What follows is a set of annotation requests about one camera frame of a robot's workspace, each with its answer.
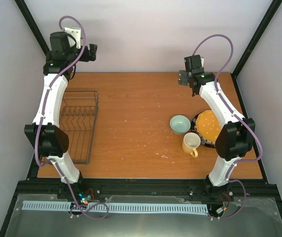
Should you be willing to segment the light green ceramic bowl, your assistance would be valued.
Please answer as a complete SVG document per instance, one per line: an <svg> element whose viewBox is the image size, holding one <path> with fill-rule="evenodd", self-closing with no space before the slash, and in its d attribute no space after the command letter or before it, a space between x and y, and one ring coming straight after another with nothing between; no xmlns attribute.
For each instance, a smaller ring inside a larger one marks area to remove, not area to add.
<svg viewBox="0 0 282 237"><path fill-rule="evenodd" d="M176 134L185 134L190 130L191 122L183 115L175 115L170 119L169 126Z"/></svg>

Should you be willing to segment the grey wire dish rack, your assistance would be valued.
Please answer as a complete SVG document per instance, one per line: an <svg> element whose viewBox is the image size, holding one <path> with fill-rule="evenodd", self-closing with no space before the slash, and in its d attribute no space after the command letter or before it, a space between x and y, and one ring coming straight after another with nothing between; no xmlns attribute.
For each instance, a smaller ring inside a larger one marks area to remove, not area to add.
<svg viewBox="0 0 282 237"><path fill-rule="evenodd" d="M59 123L68 135L68 152L74 164L90 162L99 109L99 94L95 90L64 92Z"/></svg>

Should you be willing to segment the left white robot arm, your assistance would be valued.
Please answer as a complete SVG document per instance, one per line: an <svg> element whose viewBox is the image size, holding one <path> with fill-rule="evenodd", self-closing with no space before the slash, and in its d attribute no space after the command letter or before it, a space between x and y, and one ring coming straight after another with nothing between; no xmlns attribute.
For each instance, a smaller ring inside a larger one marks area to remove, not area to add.
<svg viewBox="0 0 282 237"><path fill-rule="evenodd" d="M80 171L69 155L69 137L59 125L63 95L78 61L96 60L97 45L84 45L86 39L78 27L65 27L50 35L51 50L43 66L44 86L38 111L32 124L24 127L24 134L33 146L38 166L52 164L61 181L69 183L68 192L74 198L86 193L84 184L78 182Z"/></svg>

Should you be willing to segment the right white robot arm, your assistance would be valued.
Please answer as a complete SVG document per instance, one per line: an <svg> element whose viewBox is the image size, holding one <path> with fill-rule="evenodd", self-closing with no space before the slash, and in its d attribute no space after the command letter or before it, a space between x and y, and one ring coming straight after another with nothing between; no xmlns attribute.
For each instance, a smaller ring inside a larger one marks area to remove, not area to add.
<svg viewBox="0 0 282 237"><path fill-rule="evenodd" d="M215 192L221 186L227 185L237 162L252 149L255 122L245 118L235 109L215 80L212 72L205 72L200 55L184 58L185 69L179 71L178 84L188 85L192 96L199 95L214 112L221 127L219 136L215 139L217 159L213 170L206 178L210 188Z"/></svg>

